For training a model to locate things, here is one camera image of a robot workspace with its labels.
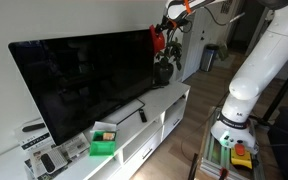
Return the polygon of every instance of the red object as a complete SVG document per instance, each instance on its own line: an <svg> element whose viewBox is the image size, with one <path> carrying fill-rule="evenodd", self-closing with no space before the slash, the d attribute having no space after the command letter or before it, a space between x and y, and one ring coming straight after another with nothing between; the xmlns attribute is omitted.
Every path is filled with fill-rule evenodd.
<svg viewBox="0 0 288 180"><path fill-rule="evenodd" d="M154 55L158 53L160 50L165 49L165 39L163 33L156 34L155 28L153 25L150 26L151 36L153 40L154 46Z"/></svg>
<svg viewBox="0 0 288 180"><path fill-rule="evenodd" d="M235 152L239 156L244 156L245 154L245 147L243 144L235 144Z"/></svg>
<svg viewBox="0 0 288 180"><path fill-rule="evenodd" d="M219 180L224 180L227 178L229 174L229 171L225 168L222 168L221 171L220 171L220 179Z"/></svg>

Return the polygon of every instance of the green box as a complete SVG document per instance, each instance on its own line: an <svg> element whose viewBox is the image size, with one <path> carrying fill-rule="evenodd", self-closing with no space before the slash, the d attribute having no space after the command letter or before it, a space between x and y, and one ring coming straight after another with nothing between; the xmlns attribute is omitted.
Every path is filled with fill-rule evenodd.
<svg viewBox="0 0 288 180"><path fill-rule="evenodd" d="M115 152L115 139L116 139L116 132L114 140L112 141L98 141L99 137L103 137L103 134L106 131L95 131L93 140L90 146L90 156L114 156Z"/></svg>

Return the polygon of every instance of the small box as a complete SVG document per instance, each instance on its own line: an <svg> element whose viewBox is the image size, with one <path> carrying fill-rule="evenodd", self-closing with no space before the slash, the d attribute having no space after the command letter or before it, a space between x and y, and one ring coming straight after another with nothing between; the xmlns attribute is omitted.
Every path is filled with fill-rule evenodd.
<svg viewBox="0 0 288 180"><path fill-rule="evenodd" d="M33 120L24 123L22 126L14 130L18 144L22 147L23 150L29 152L49 142L54 143L51 138L51 134L46 127L31 132L23 132L24 127L40 123L44 123L44 121L42 119Z"/></svg>
<svg viewBox="0 0 288 180"><path fill-rule="evenodd" d="M103 135L105 133L115 134L114 138L112 140L104 140ZM90 147L90 156L114 156L116 145L115 139L116 132L95 131Z"/></svg>

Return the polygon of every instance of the white robotic arm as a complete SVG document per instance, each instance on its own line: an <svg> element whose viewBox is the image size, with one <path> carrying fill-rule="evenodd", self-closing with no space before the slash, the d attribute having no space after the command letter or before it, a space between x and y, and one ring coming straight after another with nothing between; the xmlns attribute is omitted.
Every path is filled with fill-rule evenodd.
<svg viewBox="0 0 288 180"><path fill-rule="evenodd" d="M183 3L182 0L168 0L162 24L167 21L176 24L194 9L222 1L186 0ZM221 145L231 148L236 143L242 143L253 154L258 152L258 145L250 132L247 118L261 92L288 60L288 0L259 1L278 10L261 40L232 79L230 95L211 129L212 135Z"/></svg>

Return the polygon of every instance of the cabinet handle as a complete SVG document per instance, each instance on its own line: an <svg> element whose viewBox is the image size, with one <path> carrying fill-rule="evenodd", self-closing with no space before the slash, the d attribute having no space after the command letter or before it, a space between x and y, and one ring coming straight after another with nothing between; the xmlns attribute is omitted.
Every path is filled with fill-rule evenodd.
<svg viewBox="0 0 288 180"><path fill-rule="evenodd" d="M181 119L177 119L175 122L173 122L173 126L175 126Z"/></svg>
<svg viewBox="0 0 288 180"><path fill-rule="evenodd" d="M148 152L147 152L147 153L146 153L144 156L142 156L142 157L143 157L143 159L145 159L145 158L146 158L146 156L147 156L147 155L149 155L149 154L150 154L150 152L152 152L152 150L153 150L153 149L152 149L152 148L150 148L150 150L149 150L149 151L148 151Z"/></svg>

